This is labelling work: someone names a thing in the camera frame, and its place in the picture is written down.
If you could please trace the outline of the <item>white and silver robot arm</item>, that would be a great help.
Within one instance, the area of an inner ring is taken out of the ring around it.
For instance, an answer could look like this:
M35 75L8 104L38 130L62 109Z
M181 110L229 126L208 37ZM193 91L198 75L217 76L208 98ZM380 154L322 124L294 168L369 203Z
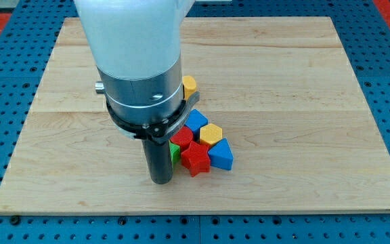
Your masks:
M194 0L74 0L114 123L163 144L198 96L184 101L180 25Z

